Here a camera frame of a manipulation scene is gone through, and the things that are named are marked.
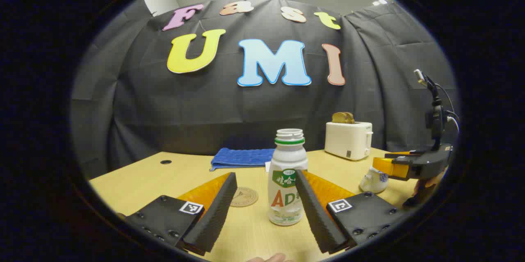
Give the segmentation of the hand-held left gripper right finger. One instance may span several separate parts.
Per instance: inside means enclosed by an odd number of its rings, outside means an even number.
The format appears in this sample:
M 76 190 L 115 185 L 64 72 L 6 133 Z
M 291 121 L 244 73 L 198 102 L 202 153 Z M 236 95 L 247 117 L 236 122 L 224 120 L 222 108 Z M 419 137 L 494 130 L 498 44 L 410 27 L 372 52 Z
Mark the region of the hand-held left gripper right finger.
M 306 170 L 296 171 L 296 188 L 322 253 L 334 254 L 381 237 L 404 216 L 402 209 L 375 193 L 354 194 Z

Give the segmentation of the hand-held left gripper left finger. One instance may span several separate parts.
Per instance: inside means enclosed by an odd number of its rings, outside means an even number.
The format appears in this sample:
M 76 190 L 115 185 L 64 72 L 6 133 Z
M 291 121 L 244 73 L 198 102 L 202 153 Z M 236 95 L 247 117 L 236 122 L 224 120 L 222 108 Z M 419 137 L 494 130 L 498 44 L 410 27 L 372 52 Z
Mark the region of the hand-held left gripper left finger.
M 225 173 L 178 197 L 156 197 L 124 221 L 171 251 L 204 256 L 221 233 L 236 191 L 236 174 Z

